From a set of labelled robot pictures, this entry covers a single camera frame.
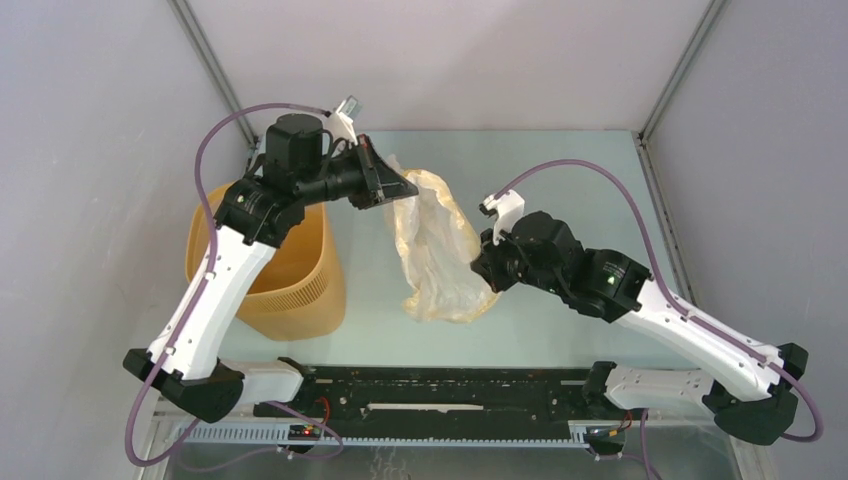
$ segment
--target yellow trash bin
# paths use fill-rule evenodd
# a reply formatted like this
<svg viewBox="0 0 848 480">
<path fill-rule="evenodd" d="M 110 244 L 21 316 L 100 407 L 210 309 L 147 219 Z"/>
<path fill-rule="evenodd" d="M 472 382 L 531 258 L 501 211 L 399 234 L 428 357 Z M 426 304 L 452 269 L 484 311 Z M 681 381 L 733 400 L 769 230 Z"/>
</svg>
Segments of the yellow trash bin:
<svg viewBox="0 0 848 480">
<path fill-rule="evenodd" d="M 230 185 L 208 195 L 218 209 Z M 190 282 L 209 235 L 200 206 L 194 212 L 186 249 L 186 279 Z M 318 337 L 334 331 L 345 314 L 345 284 L 333 232 L 324 204 L 306 208 L 300 225 L 289 232 L 282 247 L 262 269 L 236 314 L 271 340 Z"/>
</svg>

